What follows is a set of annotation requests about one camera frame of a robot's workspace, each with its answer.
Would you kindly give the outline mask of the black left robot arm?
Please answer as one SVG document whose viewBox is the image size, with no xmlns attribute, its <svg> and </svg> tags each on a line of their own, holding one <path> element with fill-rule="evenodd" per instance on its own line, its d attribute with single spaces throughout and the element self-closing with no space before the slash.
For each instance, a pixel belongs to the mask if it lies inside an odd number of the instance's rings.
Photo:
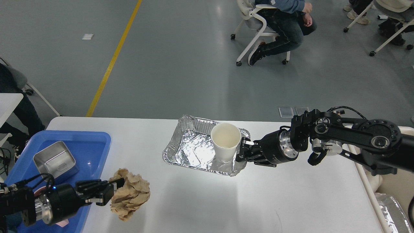
<svg viewBox="0 0 414 233">
<path fill-rule="evenodd" d="M 39 176 L 46 187 L 38 195 L 28 183 Z M 1 232 L 8 232 L 6 216 L 20 212 L 25 226 L 29 227 L 39 220 L 47 225 L 57 224 L 75 216 L 81 207 L 91 205 L 104 206 L 123 187 L 125 179 L 113 181 L 83 180 L 70 184 L 55 184 L 52 174 L 41 173 L 29 179 L 11 185 L 1 184 Z"/>
</svg>

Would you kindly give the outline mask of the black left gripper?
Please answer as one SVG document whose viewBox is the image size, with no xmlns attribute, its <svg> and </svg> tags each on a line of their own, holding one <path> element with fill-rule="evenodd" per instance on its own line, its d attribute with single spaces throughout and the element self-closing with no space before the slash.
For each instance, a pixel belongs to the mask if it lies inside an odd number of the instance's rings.
<svg viewBox="0 0 414 233">
<path fill-rule="evenodd" d="M 78 181 L 76 191 L 70 184 L 54 186 L 40 195 L 45 209 L 42 220 L 46 224 L 56 224 L 73 217 L 85 205 L 95 203 L 104 206 L 114 196 L 114 191 L 124 184 L 125 179 L 119 178 L 113 181 L 101 179 Z"/>
</svg>

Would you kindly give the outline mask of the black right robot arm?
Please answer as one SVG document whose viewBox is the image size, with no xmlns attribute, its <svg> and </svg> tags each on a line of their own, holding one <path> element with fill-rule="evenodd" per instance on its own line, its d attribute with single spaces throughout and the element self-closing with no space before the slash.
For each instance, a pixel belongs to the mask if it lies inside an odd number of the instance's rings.
<svg viewBox="0 0 414 233">
<path fill-rule="evenodd" d="M 362 165 L 371 175 L 396 174 L 398 169 L 413 172 L 413 136 L 404 134 L 393 122 L 342 117 L 347 106 L 318 109 L 294 115 L 290 126 L 267 134 L 260 140 L 243 137 L 235 160 L 276 167 L 294 161 L 309 144 L 308 163 L 318 165 L 327 155 L 341 155 Z"/>
</svg>

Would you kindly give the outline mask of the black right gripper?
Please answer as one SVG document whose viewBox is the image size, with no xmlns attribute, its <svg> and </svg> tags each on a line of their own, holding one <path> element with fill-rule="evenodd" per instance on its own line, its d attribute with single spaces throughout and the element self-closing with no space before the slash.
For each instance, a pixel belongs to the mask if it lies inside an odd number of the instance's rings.
<svg viewBox="0 0 414 233">
<path fill-rule="evenodd" d="M 242 137 L 236 162 L 253 162 L 255 165 L 276 167 L 278 164 L 294 161 L 297 152 L 291 144 L 291 132 L 281 129 L 265 135 L 260 140 L 251 141 L 250 138 Z"/>
</svg>

